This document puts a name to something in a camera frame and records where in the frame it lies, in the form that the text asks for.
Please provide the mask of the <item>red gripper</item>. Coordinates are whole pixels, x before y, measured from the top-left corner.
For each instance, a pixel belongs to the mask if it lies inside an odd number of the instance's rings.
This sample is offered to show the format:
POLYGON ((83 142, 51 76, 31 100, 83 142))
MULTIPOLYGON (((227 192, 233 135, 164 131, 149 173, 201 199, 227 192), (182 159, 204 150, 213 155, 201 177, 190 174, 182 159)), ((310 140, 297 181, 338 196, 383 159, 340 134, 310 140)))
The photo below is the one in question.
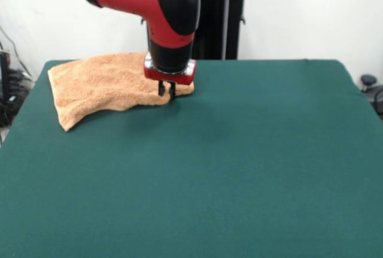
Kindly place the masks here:
POLYGON ((179 73, 171 74, 158 70, 153 63, 151 54, 146 54, 144 59, 144 75, 147 79, 158 81, 158 95, 163 96, 165 93, 165 86, 163 81, 170 83, 169 96, 170 101, 176 98, 176 85, 191 85, 194 81, 194 76, 197 70, 197 61, 190 59, 186 67, 179 73))

